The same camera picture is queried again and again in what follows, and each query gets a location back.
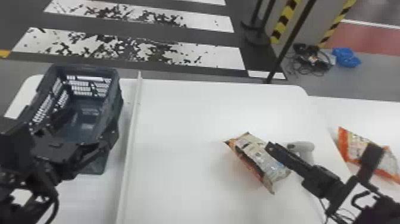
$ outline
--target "crosswalk stripe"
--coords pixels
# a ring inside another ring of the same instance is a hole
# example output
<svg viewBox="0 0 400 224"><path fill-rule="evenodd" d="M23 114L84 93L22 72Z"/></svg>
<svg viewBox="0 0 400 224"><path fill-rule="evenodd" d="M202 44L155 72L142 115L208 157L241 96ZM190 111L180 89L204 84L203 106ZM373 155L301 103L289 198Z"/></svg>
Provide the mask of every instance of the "crosswalk stripe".
<svg viewBox="0 0 400 224"><path fill-rule="evenodd" d="M192 13L88 0L53 0L46 13L78 17L102 18L133 23L163 24L190 29L212 30L233 33L230 18L223 15Z"/></svg>
<svg viewBox="0 0 400 224"><path fill-rule="evenodd" d="M13 52L245 70L239 48L31 27Z"/></svg>
<svg viewBox="0 0 400 224"><path fill-rule="evenodd" d="M198 2L211 5L226 5L224 0L178 0L178 1Z"/></svg>
<svg viewBox="0 0 400 224"><path fill-rule="evenodd" d="M256 78L267 78L270 74L269 71L248 71L249 77L256 77ZM274 76L274 79L279 80L286 80L285 75L282 72L277 72Z"/></svg>

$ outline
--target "chip bag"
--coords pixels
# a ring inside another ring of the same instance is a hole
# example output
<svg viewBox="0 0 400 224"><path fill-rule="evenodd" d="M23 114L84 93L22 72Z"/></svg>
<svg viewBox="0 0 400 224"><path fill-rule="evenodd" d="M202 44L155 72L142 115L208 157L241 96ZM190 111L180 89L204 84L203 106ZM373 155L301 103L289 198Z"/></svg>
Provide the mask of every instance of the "chip bag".
<svg viewBox="0 0 400 224"><path fill-rule="evenodd" d="M232 138L225 143L271 194L275 194L273 184L290 174L288 168L266 152L267 143L249 132L238 138Z"/></svg>
<svg viewBox="0 0 400 224"><path fill-rule="evenodd" d="M369 143L373 142L339 127L339 151L346 162L360 165L360 158ZM375 174L400 184L400 169L397 159L389 147L383 148L385 149L385 154L375 170Z"/></svg>

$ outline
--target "black pole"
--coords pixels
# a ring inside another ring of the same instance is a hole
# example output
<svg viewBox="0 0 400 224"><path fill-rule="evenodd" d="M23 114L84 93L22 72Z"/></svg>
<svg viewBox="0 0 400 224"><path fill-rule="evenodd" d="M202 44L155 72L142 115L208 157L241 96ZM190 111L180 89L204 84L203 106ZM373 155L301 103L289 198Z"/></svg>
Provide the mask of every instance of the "black pole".
<svg viewBox="0 0 400 224"><path fill-rule="evenodd" d="M268 46L271 44L271 39L265 34L265 26L267 25L268 19L270 18L272 9L276 0L270 0L268 7L265 10L264 17L262 18L261 25L256 32L246 32L246 40L256 46Z"/></svg>
<svg viewBox="0 0 400 224"><path fill-rule="evenodd" d="M253 11L253 14L251 15L251 18L249 19L248 17L244 18L242 20L242 26L247 28L247 29L258 29L260 26L260 22L256 24L257 22L257 17L258 13L260 12L261 5L263 4L263 0L258 0L257 4L255 5L255 9Z"/></svg>
<svg viewBox="0 0 400 224"><path fill-rule="evenodd" d="M310 14L315 2L317 0L309 0L302 12L302 14L300 15L299 20L296 23L296 26L293 28L292 33L289 36L289 39L286 41L286 44L284 45L278 59L277 62L274 66L274 68L272 69L272 71L270 72L270 74L268 75L268 77L266 78L266 80L264 81L264 84L270 84L272 81L272 78L274 77L276 71L278 70L278 68L280 67L280 64L282 63L283 59L285 58L286 54L288 53L288 50L290 49L290 47L292 46L293 42L295 41L297 34L299 33L301 27L303 26L305 20L307 19L308 15Z"/></svg>
<svg viewBox="0 0 400 224"><path fill-rule="evenodd" d="M257 37L261 37L261 35L265 32L265 26L267 25L268 19L270 18L275 2L276 0L270 0L267 10L265 11L264 17L262 18L261 27L258 28Z"/></svg>

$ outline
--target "red floor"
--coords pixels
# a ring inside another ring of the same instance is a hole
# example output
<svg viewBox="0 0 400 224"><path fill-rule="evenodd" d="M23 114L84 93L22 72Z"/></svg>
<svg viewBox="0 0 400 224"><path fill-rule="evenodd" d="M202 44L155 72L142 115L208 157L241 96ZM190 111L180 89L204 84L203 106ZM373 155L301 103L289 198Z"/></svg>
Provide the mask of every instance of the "red floor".
<svg viewBox="0 0 400 224"><path fill-rule="evenodd" d="M325 48L335 47L400 56L400 30L341 23L325 45Z"/></svg>

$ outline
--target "pole base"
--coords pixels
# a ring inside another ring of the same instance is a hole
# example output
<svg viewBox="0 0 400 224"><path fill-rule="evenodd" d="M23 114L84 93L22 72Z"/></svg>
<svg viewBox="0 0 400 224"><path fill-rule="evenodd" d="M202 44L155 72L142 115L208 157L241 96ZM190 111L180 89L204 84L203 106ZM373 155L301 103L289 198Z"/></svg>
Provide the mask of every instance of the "pole base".
<svg viewBox="0 0 400 224"><path fill-rule="evenodd" d="M271 45L271 39L264 32L260 36L258 36L257 30L247 31L246 41L254 46L269 46Z"/></svg>
<svg viewBox="0 0 400 224"><path fill-rule="evenodd" d="M251 23L251 15L243 18L243 20L240 22L243 28L248 29L248 30L257 30L261 27L261 20L258 18L255 20L254 23Z"/></svg>

